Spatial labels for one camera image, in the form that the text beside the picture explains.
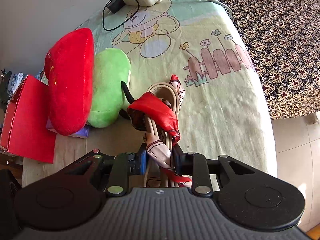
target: red cardboard box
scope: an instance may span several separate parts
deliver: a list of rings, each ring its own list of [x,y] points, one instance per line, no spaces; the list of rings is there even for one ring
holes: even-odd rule
[[[48,116],[49,87],[27,76],[8,104],[0,146],[15,155],[53,163],[56,133],[46,128]]]

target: wall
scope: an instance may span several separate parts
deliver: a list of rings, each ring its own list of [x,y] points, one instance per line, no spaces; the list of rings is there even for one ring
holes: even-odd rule
[[[49,48],[109,0],[0,0],[0,68],[36,74]]]

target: brown floral pattern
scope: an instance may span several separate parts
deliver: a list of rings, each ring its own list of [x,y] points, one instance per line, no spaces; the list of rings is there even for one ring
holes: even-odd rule
[[[320,0],[219,0],[260,77],[272,119],[320,111]]]

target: green plush toy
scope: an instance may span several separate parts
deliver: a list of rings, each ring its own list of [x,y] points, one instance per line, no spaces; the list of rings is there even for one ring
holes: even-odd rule
[[[93,96],[88,123],[107,127],[118,118],[124,103],[121,81],[128,82],[131,65],[120,49],[108,48],[94,57]]]

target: plush toy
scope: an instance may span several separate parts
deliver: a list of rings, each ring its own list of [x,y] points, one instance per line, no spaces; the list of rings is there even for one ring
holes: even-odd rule
[[[124,103],[121,81],[128,82],[131,65],[120,49],[109,48],[94,58],[93,97],[88,123],[107,127],[118,118]]]
[[[92,102],[93,36],[88,28],[62,37],[48,51],[44,72],[49,81],[49,119],[61,135],[84,127]]]

